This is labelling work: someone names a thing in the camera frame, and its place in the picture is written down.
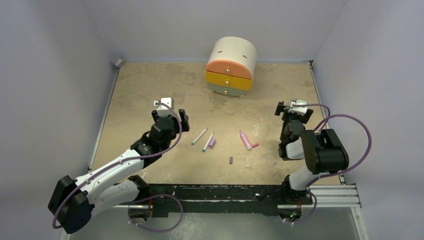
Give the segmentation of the white pen green tip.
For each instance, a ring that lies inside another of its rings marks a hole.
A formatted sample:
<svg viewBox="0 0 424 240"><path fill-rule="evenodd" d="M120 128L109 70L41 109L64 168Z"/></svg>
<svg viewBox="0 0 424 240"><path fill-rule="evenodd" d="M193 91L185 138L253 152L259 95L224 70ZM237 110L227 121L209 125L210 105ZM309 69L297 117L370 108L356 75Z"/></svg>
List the white pen green tip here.
<svg viewBox="0 0 424 240"><path fill-rule="evenodd" d="M191 145L195 145L202 137L203 135L208 131L208 128L206 127L199 135L197 135L194 140L191 142Z"/></svg>

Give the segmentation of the purple pen cap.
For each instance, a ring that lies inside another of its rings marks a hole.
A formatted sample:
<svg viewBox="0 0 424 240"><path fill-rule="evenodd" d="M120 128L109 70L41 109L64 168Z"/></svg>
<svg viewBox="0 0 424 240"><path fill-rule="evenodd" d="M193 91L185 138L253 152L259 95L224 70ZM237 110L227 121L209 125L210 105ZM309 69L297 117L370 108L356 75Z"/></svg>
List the purple pen cap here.
<svg viewBox="0 0 424 240"><path fill-rule="evenodd" d="M208 146L210 148L213 148L215 144L216 144L216 139L215 138L212 138L211 141L209 142Z"/></svg>

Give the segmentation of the pink marker pen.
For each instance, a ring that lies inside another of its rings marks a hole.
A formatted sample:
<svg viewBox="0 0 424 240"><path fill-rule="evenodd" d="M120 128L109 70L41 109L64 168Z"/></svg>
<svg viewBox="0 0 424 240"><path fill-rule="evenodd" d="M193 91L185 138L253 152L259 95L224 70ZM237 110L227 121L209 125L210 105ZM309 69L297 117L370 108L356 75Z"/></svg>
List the pink marker pen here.
<svg viewBox="0 0 424 240"><path fill-rule="evenodd" d="M245 147L248 151L250 151L253 147L252 147L252 144L251 144L251 142L249 141L249 139L248 139L247 135L246 135L246 134L245 134L242 130L240 130L240 131L239 131L239 136L240 136L240 139L241 139L241 141L242 141L242 143L243 143L244 147Z"/></svg>

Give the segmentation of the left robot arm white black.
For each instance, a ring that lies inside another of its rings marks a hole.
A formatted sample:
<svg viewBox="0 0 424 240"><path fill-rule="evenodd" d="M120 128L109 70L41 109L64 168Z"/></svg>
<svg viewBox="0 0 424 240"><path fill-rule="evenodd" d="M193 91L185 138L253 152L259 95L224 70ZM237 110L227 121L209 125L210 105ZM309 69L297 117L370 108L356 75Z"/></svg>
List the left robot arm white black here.
<svg viewBox="0 0 424 240"><path fill-rule="evenodd" d="M142 205L148 201L148 186L135 173L159 160L190 130L184 109L174 111L161 103L151 114L151 129L116 159L85 175L66 175L57 181L47 205L54 229L73 234L104 210L126 202Z"/></svg>

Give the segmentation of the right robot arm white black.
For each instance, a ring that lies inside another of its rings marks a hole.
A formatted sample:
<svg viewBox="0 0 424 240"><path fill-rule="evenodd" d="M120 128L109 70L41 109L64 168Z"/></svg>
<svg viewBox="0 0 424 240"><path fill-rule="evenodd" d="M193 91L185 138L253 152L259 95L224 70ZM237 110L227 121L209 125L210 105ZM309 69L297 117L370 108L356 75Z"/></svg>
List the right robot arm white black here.
<svg viewBox="0 0 424 240"><path fill-rule="evenodd" d="M326 174L336 174L349 166L349 156L333 129L307 130L306 123L314 113L304 100L293 100L290 105L277 104L275 115L282 115L278 156L284 161L304 160L305 164L284 179L286 185L280 196L288 204L300 198L309 183Z"/></svg>

